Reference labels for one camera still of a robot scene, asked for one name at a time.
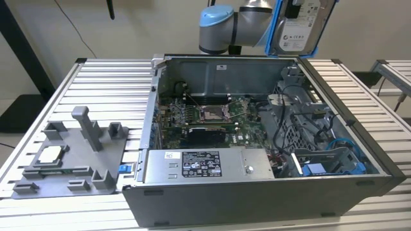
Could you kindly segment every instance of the black pole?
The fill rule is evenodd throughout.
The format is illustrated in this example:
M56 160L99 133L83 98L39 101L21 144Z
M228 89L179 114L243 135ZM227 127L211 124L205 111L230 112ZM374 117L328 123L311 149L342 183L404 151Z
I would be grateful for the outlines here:
M112 0L107 0L107 7L108 7L109 18L115 20L115 8Z
M228 46L228 54L240 55L242 54L242 46L230 45Z
M43 99L48 101L55 88L4 0L0 0L0 32L39 89Z

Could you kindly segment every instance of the sticker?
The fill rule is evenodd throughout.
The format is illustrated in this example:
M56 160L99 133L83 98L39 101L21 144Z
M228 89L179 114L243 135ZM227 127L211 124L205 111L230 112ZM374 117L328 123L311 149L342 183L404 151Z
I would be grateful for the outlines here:
M164 159L180 159L181 153L179 152L165 152Z
M306 0L298 18L286 19L279 43L284 51L304 50L320 5L320 0Z
M183 152L183 177L222 177L220 153Z
M217 71L227 70L227 65L217 65Z

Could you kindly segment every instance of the floor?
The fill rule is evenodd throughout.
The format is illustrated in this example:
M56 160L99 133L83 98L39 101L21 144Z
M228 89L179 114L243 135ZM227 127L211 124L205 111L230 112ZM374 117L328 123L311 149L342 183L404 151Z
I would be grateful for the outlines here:
M8 106L13 103L13 101L15 100L0 100L0 115L7 110ZM23 135L24 134L0 133L0 143L8 144L15 147L19 144ZM12 151L12 148L0 145L0 166L3 166Z

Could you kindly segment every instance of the cable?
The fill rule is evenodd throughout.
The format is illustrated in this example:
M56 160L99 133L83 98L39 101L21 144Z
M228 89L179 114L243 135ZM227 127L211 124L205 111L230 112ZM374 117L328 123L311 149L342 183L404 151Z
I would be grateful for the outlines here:
M176 91L175 87L177 86L179 83L185 84L184 81L176 81L176 82L173 83L173 88L172 88L172 93L173 93L173 94L175 94L175 91Z
M284 149L284 145L286 145L286 139L287 139L287 133L288 133L288 131L290 131L290 128L291 128L291 126L292 126L294 124L290 124L288 126L287 126L287 128L286 128L286 133L284 133L284 139L283 139L283 145L282 145L282 149Z
M5 146L5 147L9 147L9 148L16 148L16 147L13 147L12 145L8 145L8 144L5 144L5 143L0 143L0 145L3 145L3 146Z
M346 139L346 138L339 138L339 139L335 139L334 141L330 142L328 146L326 147L326 150L330 150L330 148L332 147L332 144L338 141L344 141L347 143L351 144L351 146L354 147L355 151L358 152L358 158L360 157L360 149L359 147L354 144L354 142L350 140L350 139Z
M396 103L396 106L395 106L395 109L394 109L395 112L398 111L398 108L399 108L399 106L400 106L400 103L402 103L402 102L398 102L398 103Z
M65 14L65 12L64 12L64 10L63 10L63 8L61 8L61 6L60 6L57 0L53 0L53 2L56 3L56 5L57 5L57 7L59 7L59 9L60 9L60 11L61 11L61 13L64 14L65 18L68 19L68 21L69 21L72 27L75 28L75 30L76 30L76 32L77 32L77 34L79 34L79 37L80 37L81 42L84 43L84 45L85 45L87 48L89 49L89 51L91 51L92 55L95 56L95 58L97 58L95 52L93 52L92 49L89 48L88 44L84 42L83 37L81 37L81 34L80 34L80 32L79 32L79 30L77 30L75 24L72 23L72 21L71 21L68 15Z
M320 135L322 135L322 132L327 135L327 132L332 129L332 125L334 125L334 118L338 116L339 114L336 113L332 117L331 117L331 119L330 119L330 127L327 128L326 126L324 126L324 128L323 129L320 129L319 131L318 131L318 133L315 134L315 136L314 136L314 142L316 143L316 141L315 141L315 138L316 137L320 137Z
M379 89L378 89L376 96L379 96L380 89L383 88L383 85L384 85L386 80L387 80L387 78L384 78L384 79L383 79L383 81L382 81L382 83L380 83L380 86L379 86Z
M264 107L264 106L267 106L268 104L270 104L270 103L268 103L267 101L264 101L264 102L258 102L258 103L256 103L256 106L255 106L256 111L258 111L258 112L268 112L268 111L271 111L272 108L260 109L260 107Z
M278 95L280 95L280 94L284 95L284 90L288 87L298 87L298 88L302 88L303 90L306 90L306 88L303 86L300 86L300 85L288 85L287 87L283 88L283 90L278 93Z
M283 148L280 148L276 145L276 136L278 136L278 134L280 132L280 129L283 127L283 122L284 122L284 117L286 117L286 101L284 101L284 97L282 97L282 102L283 102L283 105L282 105L282 116L280 116L280 120L278 122L276 130L275 130L275 133L274 133L272 143L274 143L274 146L275 146L275 148L278 149L278 151L280 153L286 153L287 155L290 155L290 153L286 150L283 150Z

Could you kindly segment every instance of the metal frame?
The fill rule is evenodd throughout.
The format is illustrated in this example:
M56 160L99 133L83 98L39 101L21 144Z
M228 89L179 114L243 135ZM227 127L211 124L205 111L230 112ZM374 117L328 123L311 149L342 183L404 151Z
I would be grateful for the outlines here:
M120 63L125 60L91 60L93 62ZM307 231L328 231L338 229L340 231L374 231L374 230L407 230L411 227L411 129L404 126L399 117L395 116L392 110L374 95L374 93L360 84L360 81L346 70L344 65L335 64L331 60L311 60L311 65L319 72L320 76L328 83L332 91L343 100L354 116L363 124L367 132L376 140L384 152L408 179L395 187L384 196L370 197L364 199L342 217L319 218L306 220L288 220L279 222L220 225L211 227L191 227L196 231L260 231L260 230L283 230L302 229ZM117 71L116 78L112 76L88 76L76 77L79 67L76 64L64 79L60 88L45 109L43 110L37 120L35 121L29 132L25 134L17 148L9 157L0 173L4 176L7 172L11 182L0 182L0 227L5 230L28 230L28 229L64 229L67 230L129 230L139 229L137 223L129 211L127 202L121 194L105 196L80 196L71 198L47 198L29 200L11 200L9 190L13 186L13 178L20 177L17 166L23 166L29 159L25 154L32 153L44 140L44 135L37 129L39 126L53 116L59 118L64 116L64 111L72 104L61 104L63 98L76 97L79 101L89 101L95 110L95 119L101 123L112 120L121 120L132 128L128 136L127 151L124 153L123 162L132 163L137 159L137 147L140 137L140 124L137 112L144 112L144 105L133 105L127 103L127 97L144 94L141 88L137 88L136 81L143 79L141 75L135 74L132 77L124 77ZM143 73L141 69L133 70L135 73ZM68 89L71 83L89 84L87 90ZM121 175L119 185L129 180L131 174ZM184 229L173 229L175 231L187 231Z
M371 68L411 97L411 61L378 60Z

